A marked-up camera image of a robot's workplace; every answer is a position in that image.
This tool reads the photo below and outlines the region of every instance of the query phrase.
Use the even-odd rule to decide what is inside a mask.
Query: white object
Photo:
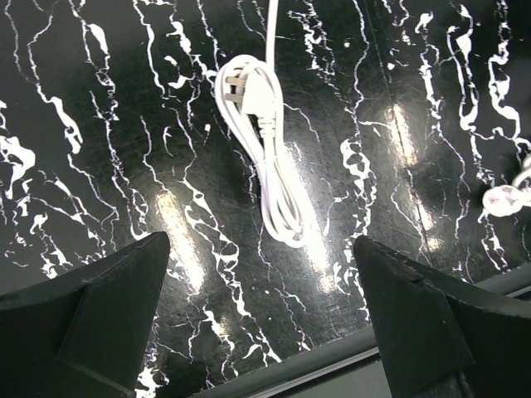
[[[524,206],[531,207],[531,188],[520,185],[531,178],[531,154],[522,162],[522,172],[517,175],[511,185],[490,188],[483,195],[483,207],[496,217],[511,216],[518,213]]]
[[[300,194],[302,186],[296,171],[286,162],[284,100],[275,74],[278,3],[270,0],[269,4],[266,62],[253,56],[235,57],[217,74],[214,95],[225,122],[256,167],[265,228],[276,240],[302,247],[313,228],[311,205],[307,195]],[[250,115],[258,119],[258,133]]]

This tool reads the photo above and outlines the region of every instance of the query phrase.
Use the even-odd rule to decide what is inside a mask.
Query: power cord
[[[275,74],[279,0],[270,0],[264,61],[237,56],[217,74],[214,95],[222,117],[254,163],[261,183],[261,213],[269,234],[291,247],[305,244],[312,222],[308,197],[284,146],[284,99]],[[254,115],[258,132],[251,122]]]
[[[522,172],[511,185],[490,188],[483,195],[483,207],[496,217],[511,216],[518,213],[524,206],[531,207],[531,188],[520,188],[522,182],[531,178],[531,155],[522,162]]]

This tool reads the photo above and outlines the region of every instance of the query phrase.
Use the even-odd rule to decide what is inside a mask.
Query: metal prong
[[[236,102],[238,104],[243,102],[243,95],[225,94],[224,98],[226,101]]]
[[[234,76],[227,76],[227,78],[225,79],[225,82],[228,83],[229,85],[235,85],[236,87],[245,87],[247,80],[240,79]]]

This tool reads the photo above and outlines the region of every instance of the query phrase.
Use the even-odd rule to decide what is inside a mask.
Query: white cable
[[[312,229],[311,208],[295,170],[285,157],[284,99],[274,64],[278,5],[279,0],[270,0],[265,44],[267,63],[253,56],[235,57],[217,74],[214,95],[220,113],[260,178],[265,228],[276,240],[291,247],[302,247]],[[257,117],[258,133],[249,115]]]
[[[531,207],[531,188],[520,188],[522,182],[531,178],[531,154],[522,162],[522,172],[511,185],[490,188],[483,195],[483,207],[496,217],[511,216],[524,206]]]

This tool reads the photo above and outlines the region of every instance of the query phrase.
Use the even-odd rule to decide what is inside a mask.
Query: black marble surface
[[[320,231],[264,231],[216,110],[263,58],[265,0],[0,1],[0,292],[151,231],[173,249],[138,397],[188,397],[368,325],[361,234],[478,282],[529,261],[531,213],[480,198],[531,150],[527,0],[281,0],[285,139]]]

